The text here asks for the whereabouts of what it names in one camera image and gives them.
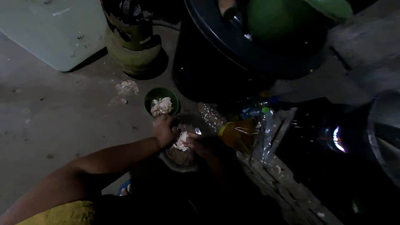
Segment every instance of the green bowl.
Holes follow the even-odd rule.
[[[171,98],[172,107],[174,108],[171,113],[173,113],[173,115],[178,113],[179,100],[176,94],[167,88],[153,88],[146,94],[146,97],[144,98],[144,107],[150,116],[153,116],[151,114],[151,107],[154,106],[153,100],[156,99],[158,101],[160,98],[166,97]]]

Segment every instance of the small white debris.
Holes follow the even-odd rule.
[[[64,9],[64,10],[61,11],[61,12],[53,13],[53,16],[59,16],[59,15],[65,13],[65,12],[68,12],[68,11],[71,10],[71,9],[72,9],[72,7],[69,7],[69,8],[67,8],[67,9]]]

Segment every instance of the person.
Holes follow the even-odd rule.
[[[237,222],[247,221],[248,215],[268,215],[274,224],[285,224],[279,207],[264,201],[247,177],[241,179],[245,176],[240,176],[240,166],[229,165],[235,162],[235,156],[229,154],[234,151],[225,149],[218,139],[207,143],[195,133],[188,133],[184,145],[203,159],[208,170],[179,175],[177,179],[161,174],[162,185],[147,183],[143,188],[138,188],[143,181],[132,179],[130,188],[122,189],[121,196],[101,195],[106,186],[132,167],[148,164],[147,160],[177,139],[172,122],[171,115],[161,115],[153,122],[153,137],[102,149],[53,171],[1,215],[0,224],[124,224],[141,219],[146,223]]]
[[[172,121],[173,116],[164,114],[153,122],[153,137],[109,147],[58,168],[20,197],[0,217],[0,224],[13,225],[20,222],[21,224],[39,224],[48,220],[51,220],[49,223],[65,224],[91,224],[99,220],[103,223],[109,219],[104,216],[104,212],[112,214],[111,212],[115,211],[116,207],[113,207],[115,198],[99,198],[101,190],[139,161],[159,152],[176,140],[177,133],[175,128],[171,128]],[[210,160],[215,167],[219,167],[218,159],[199,144],[200,139],[200,135],[190,133],[185,146],[195,150],[204,159]],[[148,205],[148,199],[141,201],[138,200],[138,196],[140,197],[140,193],[135,197],[135,201],[140,204],[132,210],[139,210],[143,215],[142,211],[145,208],[154,209],[154,205]],[[187,215],[196,216],[190,203],[178,204],[179,201],[176,198],[172,202],[178,205],[175,209],[184,208],[182,210],[189,211]],[[165,208],[161,211],[168,216]],[[116,217],[120,218],[120,211],[116,213],[118,214],[114,215],[114,219],[109,219],[110,221],[115,222]]]

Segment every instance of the green lid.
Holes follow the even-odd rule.
[[[261,109],[261,112],[265,114],[265,113],[268,112],[269,110],[270,110],[269,108],[264,107],[264,108]]]
[[[346,0],[304,0],[325,16],[343,21],[353,15],[353,10]]]

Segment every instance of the chicken piece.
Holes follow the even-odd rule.
[[[153,100],[154,106],[151,108],[151,114],[154,117],[157,117],[164,113],[170,113],[174,108],[172,107],[172,102],[170,97],[166,97],[163,99]]]

